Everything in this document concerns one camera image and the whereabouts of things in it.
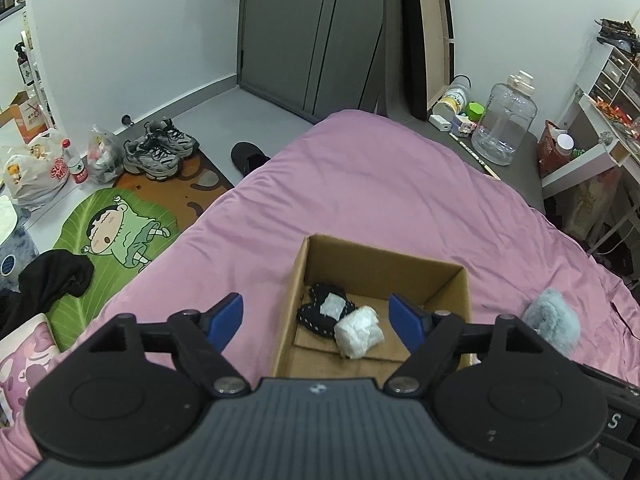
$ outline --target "blue gripper pad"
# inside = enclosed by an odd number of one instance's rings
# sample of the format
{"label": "blue gripper pad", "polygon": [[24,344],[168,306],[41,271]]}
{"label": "blue gripper pad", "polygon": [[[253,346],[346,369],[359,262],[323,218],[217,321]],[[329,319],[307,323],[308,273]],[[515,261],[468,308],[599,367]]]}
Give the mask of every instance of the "blue gripper pad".
{"label": "blue gripper pad", "polygon": [[389,298],[389,321],[410,353],[424,343],[425,332],[433,327],[431,314],[398,294]]}
{"label": "blue gripper pad", "polygon": [[216,352],[222,352],[236,334],[243,312],[242,296],[234,292],[202,314],[200,327]]}

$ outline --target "sneaker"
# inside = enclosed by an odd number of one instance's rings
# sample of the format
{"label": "sneaker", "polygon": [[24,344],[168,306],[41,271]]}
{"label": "sneaker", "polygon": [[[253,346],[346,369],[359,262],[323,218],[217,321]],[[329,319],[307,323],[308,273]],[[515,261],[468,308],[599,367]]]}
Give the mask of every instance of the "sneaker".
{"label": "sneaker", "polygon": [[180,156],[170,152],[155,136],[144,135],[124,143],[124,169],[146,173],[151,180],[166,180],[178,172]]}
{"label": "sneaker", "polygon": [[176,128],[171,119],[151,121],[145,126],[147,132],[157,136],[163,146],[182,158],[190,156],[200,145],[196,139]]}

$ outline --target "white wall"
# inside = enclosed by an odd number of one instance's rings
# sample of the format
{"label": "white wall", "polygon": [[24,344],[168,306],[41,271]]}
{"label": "white wall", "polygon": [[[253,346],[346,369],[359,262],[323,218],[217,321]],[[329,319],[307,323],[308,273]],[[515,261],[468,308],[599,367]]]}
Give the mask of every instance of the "white wall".
{"label": "white wall", "polygon": [[22,10],[0,21],[0,108],[5,110],[16,93],[24,90],[24,81],[18,68],[18,54],[14,50],[21,41]]}
{"label": "white wall", "polygon": [[52,112],[86,142],[236,72],[239,0],[27,0]]}
{"label": "white wall", "polygon": [[559,120],[573,81],[596,37],[595,19],[629,20],[640,0],[451,0],[456,73],[467,74],[472,98],[484,103],[492,85],[525,70],[535,78],[538,115]]}

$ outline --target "black cloth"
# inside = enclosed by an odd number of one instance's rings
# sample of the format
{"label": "black cloth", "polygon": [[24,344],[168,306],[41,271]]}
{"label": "black cloth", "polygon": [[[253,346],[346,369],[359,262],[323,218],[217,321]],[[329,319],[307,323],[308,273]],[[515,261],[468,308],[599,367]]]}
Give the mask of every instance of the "black cloth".
{"label": "black cloth", "polygon": [[355,304],[347,299],[347,295],[341,286],[332,285],[331,283],[316,283],[309,288],[311,303],[300,305],[298,309],[298,323],[307,330],[311,330],[314,334],[333,338],[334,328],[338,322],[333,317],[320,313],[320,307],[329,294],[340,296],[346,302],[340,313],[340,319],[356,310]]}
{"label": "black cloth", "polygon": [[91,284],[94,264],[84,254],[53,249],[36,257],[20,276],[20,292],[0,292],[0,340],[40,313],[47,313],[66,293],[82,296]]}

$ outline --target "white bottle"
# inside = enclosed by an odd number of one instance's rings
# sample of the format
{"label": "white bottle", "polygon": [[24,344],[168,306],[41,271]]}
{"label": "white bottle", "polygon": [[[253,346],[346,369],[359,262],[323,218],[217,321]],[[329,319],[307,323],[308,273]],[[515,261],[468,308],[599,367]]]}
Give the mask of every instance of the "white bottle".
{"label": "white bottle", "polygon": [[465,111],[466,105],[469,102],[470,89],[471,79],[466,75],[455,76],[440,100],[433,105],[432,113],[434,115],[440,115],[447,121],[452,122],[453,116]]}
{"label": "white bottle", "polygon": [[62,156],[76,184],[82,184],[87,180],[89,173],[84,166],[82,157],[71,147],[71,141],[69,139],[62,141]]}

